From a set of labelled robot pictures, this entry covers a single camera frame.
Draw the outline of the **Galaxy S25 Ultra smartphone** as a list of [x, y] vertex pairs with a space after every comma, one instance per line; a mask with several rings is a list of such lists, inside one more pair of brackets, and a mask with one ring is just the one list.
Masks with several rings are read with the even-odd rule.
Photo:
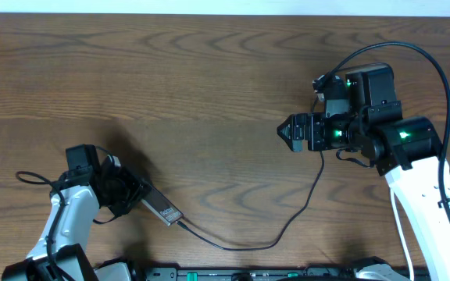
[[141, 202], [167, 226], [171, 226], [184, 216], [170, 200], [154, 187], [141, 199]]

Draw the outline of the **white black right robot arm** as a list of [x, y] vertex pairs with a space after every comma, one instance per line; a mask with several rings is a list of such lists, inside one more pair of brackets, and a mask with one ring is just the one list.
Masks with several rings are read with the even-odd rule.
[[450, 280], [450, 172], [432, 122], [404, 118], [384, 63], [348, 68], [318, 92], [323, 112], [298, 113], [277, 133], [294, 152], [358, 151], [399, 200], [433, 280]]

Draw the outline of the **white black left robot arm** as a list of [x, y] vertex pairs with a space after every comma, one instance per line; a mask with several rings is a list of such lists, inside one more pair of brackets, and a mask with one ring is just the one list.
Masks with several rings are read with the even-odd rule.
[[9, 265], [4, 280], [143, 280], [139, 267], [115, 258], [94, 267], [85, 248], [99, 210], [107, 207], [118, 219], [128, 214], [152, 189], [114, 155], [98, 159], [98, 148], [81, 144], [66, 149], [68, 169], [56, 181], [19, 171], [18, 180], [51, 188], [52, 209], [43, 232], [20, 262]]

